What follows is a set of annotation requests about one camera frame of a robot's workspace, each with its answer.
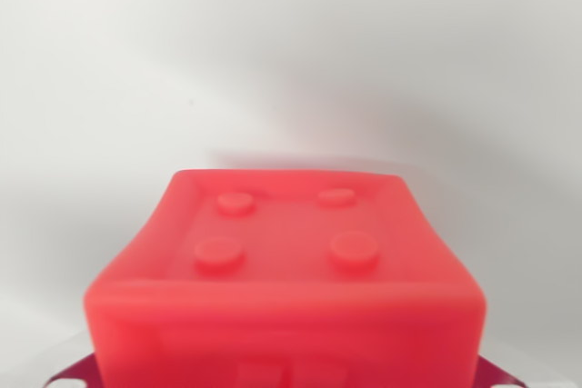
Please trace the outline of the gripper right finger with black rubber pad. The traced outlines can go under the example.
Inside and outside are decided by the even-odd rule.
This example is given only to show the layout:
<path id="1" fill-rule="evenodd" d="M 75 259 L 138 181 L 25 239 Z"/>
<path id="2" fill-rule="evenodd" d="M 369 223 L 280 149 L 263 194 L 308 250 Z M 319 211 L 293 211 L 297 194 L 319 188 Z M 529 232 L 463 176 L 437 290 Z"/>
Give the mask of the gripper right finger with black rubber pad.
<path id="1" fill-rule="evenodd" d="M 528 360 L 516 347 L 494 336 L 483 339 L 473 387 L 530 387 Z"/>

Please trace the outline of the gripper left finger with black rubber pad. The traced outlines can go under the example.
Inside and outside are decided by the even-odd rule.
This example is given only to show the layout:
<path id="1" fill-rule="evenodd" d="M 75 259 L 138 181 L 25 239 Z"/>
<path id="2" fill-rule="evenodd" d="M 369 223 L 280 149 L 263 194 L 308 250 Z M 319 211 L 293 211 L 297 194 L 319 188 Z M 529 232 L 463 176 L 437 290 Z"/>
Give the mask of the gripper left finger with black rubber pad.
<path id="1" fill-rule="evenodd" d="M 55 370 L 47 380 L 48 387 L 101 386 L 93 345 L 87 335 L 75 335 L 59 344 L 50 354 L 51 369 Z"/>

